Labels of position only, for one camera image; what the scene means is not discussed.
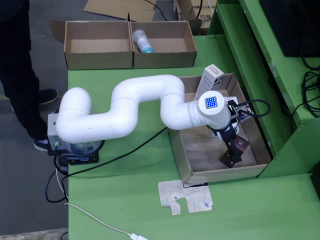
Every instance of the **plastic bottle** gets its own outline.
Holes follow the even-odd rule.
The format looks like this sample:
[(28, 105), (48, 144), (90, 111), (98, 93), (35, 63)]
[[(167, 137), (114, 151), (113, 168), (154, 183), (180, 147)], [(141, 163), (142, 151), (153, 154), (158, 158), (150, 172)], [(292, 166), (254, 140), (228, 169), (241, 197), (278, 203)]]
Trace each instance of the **plastic bottle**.
[(154, 49), (148, 41), (148, 37), (142, 30), (136, 30), (133, 33), (133, 41), (138, 45), (141, 53), (154, 53)]

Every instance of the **gray floor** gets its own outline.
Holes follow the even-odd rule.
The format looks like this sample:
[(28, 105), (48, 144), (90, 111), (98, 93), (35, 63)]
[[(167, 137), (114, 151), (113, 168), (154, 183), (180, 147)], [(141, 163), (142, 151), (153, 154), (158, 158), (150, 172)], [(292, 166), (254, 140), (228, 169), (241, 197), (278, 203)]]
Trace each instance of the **gray floor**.
[[(30, 31), (33, 69), (41, 88), (67, 90), (68, 76), (63, 45), (49, 29), (50, 19), (114, 20), (112, 17), (83, 12), (87, 0), (30, 0)], [(169, 21), (177, 20), (173, 0), (159, 0)], [(163, 21), (156, 9), (154, 21)], [(0, 99), (3, 89), (0, 87)], [(41, 108), (43, 118), (59, 108), (59, 101)], [(34, 149), (32, 140), (20, 126), (8, 100), (0, 100), (0, 236), (65, 228), (68, 213), (62, 203), (45, 200), (45, 185), (54, 170), (53, 160), (46, 153)], [(51, 198), (62, 193), (56, 179), (50, 186)]]

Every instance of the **open cardboard box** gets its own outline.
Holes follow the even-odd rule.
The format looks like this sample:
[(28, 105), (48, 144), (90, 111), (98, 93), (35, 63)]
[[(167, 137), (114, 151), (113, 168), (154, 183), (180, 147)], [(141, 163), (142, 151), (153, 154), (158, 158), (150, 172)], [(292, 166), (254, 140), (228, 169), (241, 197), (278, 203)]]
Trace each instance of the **open cardboard box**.
[[(185, 101), (193, 101), (201, 76), (180, 78), (185, 87)], [(223, 76), (218, 91), (224, 97), (237, 97), (239, 103), (246, 101), (233, 73)], [(242, 161), (233, 168), (220, 162), (227, 147), (218, 137), (211, 137), (211, 130), (206, 126), (169, 130), (175, 161), (185, 186), (256, 177), (267, 167), (271, 157), (255, 120), (250, 118), (240, 123), (239, 128), (238, 135), (250, 145), (241, 155)]]
[(132, 68), (133, 45), (129, 22), (63, 22), (51, 20), (50, 28), (54, 38), (64, 42), (64, 56), (69, 70)]
[(154, 53), (142, 53), (132, 40), (135, 69), (186, 68), (194, 65), (197, 48), (187, 21), (130, 22), (130, 27), (131, 33), (143, 30), (154, 50)]

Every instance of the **shoe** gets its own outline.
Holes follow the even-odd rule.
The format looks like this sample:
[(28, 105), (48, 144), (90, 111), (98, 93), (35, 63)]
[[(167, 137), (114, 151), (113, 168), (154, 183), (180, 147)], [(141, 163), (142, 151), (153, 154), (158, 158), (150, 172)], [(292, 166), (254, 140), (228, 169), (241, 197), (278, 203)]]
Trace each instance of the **shoe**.
[(49, 149), (49, 142), (48, 140), (33, 140), (33, 146), (35, 149), (42, 151), (42, 152), (48, 152)]
[(52, 103), (59, 97), (59, 93), (55, 89), (43, 89), (39, 93), (39, 105), (46, 105)]

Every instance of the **white box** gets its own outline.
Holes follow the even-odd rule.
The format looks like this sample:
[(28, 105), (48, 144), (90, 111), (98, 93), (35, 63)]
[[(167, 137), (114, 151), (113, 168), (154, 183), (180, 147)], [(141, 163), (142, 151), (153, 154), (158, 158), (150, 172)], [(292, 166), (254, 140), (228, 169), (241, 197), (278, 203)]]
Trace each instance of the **white box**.
[(203, 71), (194, 100), (198, 100), (207, 91), (217, 91), (223, 76), (224, 72), (217, 68), (216, 65), (207, 66)]

